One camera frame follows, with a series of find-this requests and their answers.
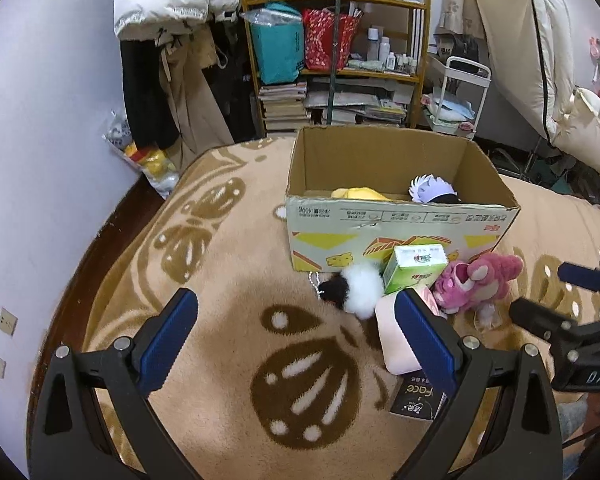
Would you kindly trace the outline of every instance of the wooden floor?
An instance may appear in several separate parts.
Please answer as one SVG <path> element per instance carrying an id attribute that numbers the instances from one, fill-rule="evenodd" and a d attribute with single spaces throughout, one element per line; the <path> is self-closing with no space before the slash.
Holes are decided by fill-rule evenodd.
<path id="1" fill-rule="evenodd" d="M 91 305 L 100 283 L 125 248 L 160 209 L 164 200 L 140 178 L 120 201 L 89 246 L 69 282 L 48 330 L 42 355 L 36 368 L 27 413 L 27 455 L 30 430 L 45 373 L 54 350 L 61 344 L 80 349 L 84 341 Z"/>

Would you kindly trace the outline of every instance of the beige trousers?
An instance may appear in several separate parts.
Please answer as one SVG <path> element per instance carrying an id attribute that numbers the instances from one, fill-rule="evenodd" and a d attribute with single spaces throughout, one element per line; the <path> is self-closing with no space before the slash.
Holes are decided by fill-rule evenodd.
<path id="1" fill-rule="evenodd" d="M 199 53 L 193 42 L 183 41 L 164 50 L 160 66 L 160 84 L 180 131 L 180 139 L 164 151 L 180 174 L 206 150 L 234 143 L 200 69 Z"/>

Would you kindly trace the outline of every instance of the teal bag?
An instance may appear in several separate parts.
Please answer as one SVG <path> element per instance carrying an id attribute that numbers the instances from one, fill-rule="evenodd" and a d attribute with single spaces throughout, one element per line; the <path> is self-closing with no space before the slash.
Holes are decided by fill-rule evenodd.
<path id="1" fill-rule="evenodd" d="M 297 23 L 285 25 L 251 25 L 253 49 L 258 61 L 260 79 L 265 85 L 291 83 L 304 66 L 304 27 L 302 14 L 282 3 L 268 3 L 265 8 L 300 17 Z"/>

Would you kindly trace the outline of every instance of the green tissue box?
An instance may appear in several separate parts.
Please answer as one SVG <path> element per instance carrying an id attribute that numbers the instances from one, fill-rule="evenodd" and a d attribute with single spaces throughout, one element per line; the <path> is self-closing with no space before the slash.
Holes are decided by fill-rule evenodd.
<path id="1" fill-rule="evenodd" d="M 415 285 L 433 285 L 448 260 L 440 244 L 397 246 L 384 270 L 384 293 Z"/>

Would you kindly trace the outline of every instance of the red bag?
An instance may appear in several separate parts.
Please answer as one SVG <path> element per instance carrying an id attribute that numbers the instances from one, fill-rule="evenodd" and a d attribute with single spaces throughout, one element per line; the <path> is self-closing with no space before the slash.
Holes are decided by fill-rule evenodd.
<path id="1" fill-rule="evenodd" d="M 360 16 L 340 15 L 340 56 L 338 70 L 343 69 L 349 60 L 351 41 L 356 35 Z M 302 11 L 304 23 L 304 65 L 309 70 L 331 69 L 331 41 L 333 41 L 333 12 L 328 9 L 305 9 Z"/>

